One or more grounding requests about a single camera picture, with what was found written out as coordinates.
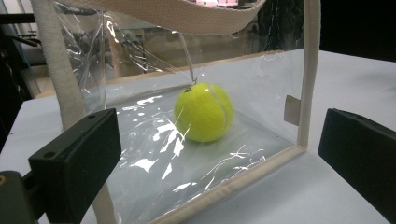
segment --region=white table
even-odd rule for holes
[[[328,108],[358,113],[396,130],[395,99],[396,63],[322,51],[308,152],[187,223],[388,223],[317,151]],[[27,158],[61,130],[54,97],[25,102],[0,155],[0,170],[27,174]]]

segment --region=tennis ball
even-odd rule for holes
[[[199,83],[178,96],[174,114],[177,129],[187,138],[212,142],[230,129],[233,104],[220,86]]]

